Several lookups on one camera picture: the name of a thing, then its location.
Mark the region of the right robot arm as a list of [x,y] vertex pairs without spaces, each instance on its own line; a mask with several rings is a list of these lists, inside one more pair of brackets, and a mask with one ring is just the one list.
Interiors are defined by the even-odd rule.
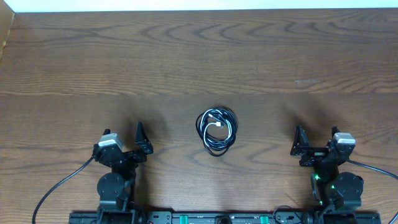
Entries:
[[311,146],[303,127],[296,127],[290,155],[301,157],[301,167],[314,169],[312,189],[315,200],[321,205],[331,205],[335,210],[355,210],[361,206],[363,179],[351,172],[338,170],[338,166],[349,160],[355,146],[354,137],[341,132],[336,126],[332,128],[331,139],[326,146]]

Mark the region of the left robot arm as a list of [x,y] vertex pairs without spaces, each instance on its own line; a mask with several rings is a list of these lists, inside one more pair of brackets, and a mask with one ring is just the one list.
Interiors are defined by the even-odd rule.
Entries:
[[137,149],[123,152],[119,136],[105,129],[99,142],[93,146],[94,160],[111,168],[111,172],[102,176],[97,184],[100,208],[123,212],[133,208],[136,168],[147,161],[147,155],[154,153],[141,122],[136,126],[135,144]]

